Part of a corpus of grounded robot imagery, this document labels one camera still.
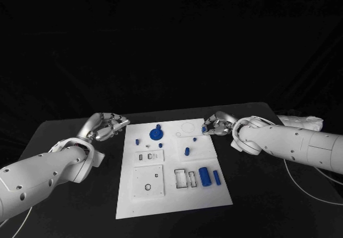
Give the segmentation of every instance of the white board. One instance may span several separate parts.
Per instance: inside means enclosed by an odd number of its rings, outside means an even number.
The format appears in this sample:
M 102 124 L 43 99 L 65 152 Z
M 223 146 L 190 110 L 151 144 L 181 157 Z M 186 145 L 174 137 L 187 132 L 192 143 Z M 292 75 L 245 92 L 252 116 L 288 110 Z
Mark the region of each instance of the white board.
M 209 135 L 202 135 L 203 122 L 203 119 L 192 119 L 127 125 L 117 219 L 232 205 L 212 139 Z M 154 141 L 148 134 L 157 124 L 164 135 Z M 184 156 L 186 147 L 190 148 L 189 156 Z M 140 161 L 137 152 L 157 153 L 156 151 L 163 151 L 163 159 L 157 156 L 154 160 Z M 154 177 L 158 166 L 161 171 L 158 177 Z M 202 186 L 199 175 L 202 167 L 209 170 L 212 185 L 207 187 Z M 141 170 L 138 178 L 144 177 L 144 179 L 137 179 L 137 168 Z M 177 173 L 180 170 L 184 170 L 186 188 L 176 187 L 177 182 L 180 186 L 184 184 L 183 173 Z M 220 185 L 216 185 L 213 170 L 218 171 Z

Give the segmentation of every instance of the robotic hand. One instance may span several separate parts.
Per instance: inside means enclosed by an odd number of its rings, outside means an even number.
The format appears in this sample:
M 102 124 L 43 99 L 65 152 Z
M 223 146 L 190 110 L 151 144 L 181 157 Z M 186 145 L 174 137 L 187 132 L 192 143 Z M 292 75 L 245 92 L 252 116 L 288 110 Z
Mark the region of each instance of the robotic hand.
M 121 115 L 95 113 L 75 138 L 59 141 L 47 153 L 0 169 L 0 222 L 45 200 L 59 184 L 85 180 L 105 156 L 94 149 L 92 140 L 107 140 L 128 124 Z
M 275 125 L 251 116 L 238 119 L 216 112 L 202 125 L 203 135 L 226 135 L 232 132 L 230 146 L 238 151 L 258 155 L 261 150 L 272 156 L 343 174 L 343 136 Z

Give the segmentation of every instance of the cable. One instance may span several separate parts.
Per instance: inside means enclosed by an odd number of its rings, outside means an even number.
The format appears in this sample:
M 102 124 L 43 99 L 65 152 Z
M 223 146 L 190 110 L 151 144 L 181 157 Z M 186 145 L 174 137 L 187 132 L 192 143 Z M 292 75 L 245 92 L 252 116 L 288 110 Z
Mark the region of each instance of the cable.
M 7 219 L 7 220 L 9 220 L 9 219 Z M 4 220 L 4 222 L 1 223 L 0 228 L 1 228 L 1 226 L 4 225 L 4 223 L 7 222 L 7 220 Z
M 27 219 L 27 217 L 29 217 L 29 215 L 30 215 L 30 210 L 29 210 L 29 213 L 27 213 L 26 218 L 24 218 L 24 220 L 23 220 L 23 224 L 24 224 L 26 219 Z M 22 226 L 19 227 L 19 229 L 17 229 L 17 231 L 16 231 L 16 234 L 19 233 L 19 231 L 20 231 L 20 229 L 22 229 L 22 227 L 23 227 L 23 224 L 22 224 Z
M 333 182 L 336 182 L 336 183 L 339 183 L 340 185 L 343 185 L 343 182 L 339 182 L 339 181 L 334 180 L 330 176 L 327 176 L 327 175 L 320 171 L 318 168 L 314 167 L 314 169 L 316 169 Z
M 292 182 L 295 183 L 295 185 L 298 186 L 298 188 L 301 189 L 301 191 L 303 191 L 310 197 L 313 197 L 314 199 L 320 200 L 321 202 L 330 203 L 330 204 L 333 204 L 333 205 L 343 206 L 343 203 L 328 202 L 328 201 L 321 200 L 320 198 L 314 197 L 314 196 L 300 187 L 300 185 L 297 184 L 297 182 L 295 182 L 295 180 L 294 180 L 294 178 L 292 178 L 292 176 L 291 176 L 290 170 L 288 170 L 288 166 L 287 166 L 287 163 L 285 163 L 285 159 L 284 159 L 284 165 L 285 165 L 285 169 L 287 169 L 287 172 L 288 172 L 288 174 L 290 174 L 291 180 L 292 180 Z

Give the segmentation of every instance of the table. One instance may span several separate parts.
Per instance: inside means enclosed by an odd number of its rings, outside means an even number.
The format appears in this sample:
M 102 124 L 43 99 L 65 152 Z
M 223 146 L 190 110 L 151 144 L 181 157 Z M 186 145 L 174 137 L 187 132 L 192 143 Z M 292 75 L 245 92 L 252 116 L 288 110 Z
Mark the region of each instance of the table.
M 216 111 L 238 117 L 281 121 L 262 102 L 124 115 L 132 124 L 209 118 Z M 30 139 L 20 160 L 47 152 L 55 143 L 75 137 L 86 119 L 46 121 Z M 230 147 L 232 136 L 212 136 L 233 205 L 115 220 L 125 130 L 94 142 L 105 153 L 82 183 L 59 185 L 32 208 L 16 237 L 341 237 L 343 207 L 308 197 L 287 174 L 284 160 L 264 151 L 258 156 Z M 321 199 L 341 202 L 316 169 L 288 162 L 301 187 Z M 11 237 L 27 212 L 9 220 L 1 237 Z

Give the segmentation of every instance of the blue object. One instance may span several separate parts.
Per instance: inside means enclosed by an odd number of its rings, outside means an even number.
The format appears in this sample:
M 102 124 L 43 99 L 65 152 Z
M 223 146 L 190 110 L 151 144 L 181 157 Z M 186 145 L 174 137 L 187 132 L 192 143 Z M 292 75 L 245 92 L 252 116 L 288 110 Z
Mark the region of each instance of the blue object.
M 206 187 L 212 184 L 210 178 L 209 178 L 209 171 L 207 171 L 206 167 L 202 167 L 199 169 L 199 174 L 200 174 L 200 178 L 202 178 L 202 185 Z
M 189 156 L 189 148 L 186 147 L 184 155 Z
M 216 185 L 220 185 L 220 180 L 219 180 L 219 176 L 218 176 L 218 171 L 213 171 L 213 175 L 215 175 L 215 179 L 216 179 Z
M 161 126 L 157 124 L 156 129 L 150 131 L 150 138 L 153 140 L 160 140 L 163 137 Z

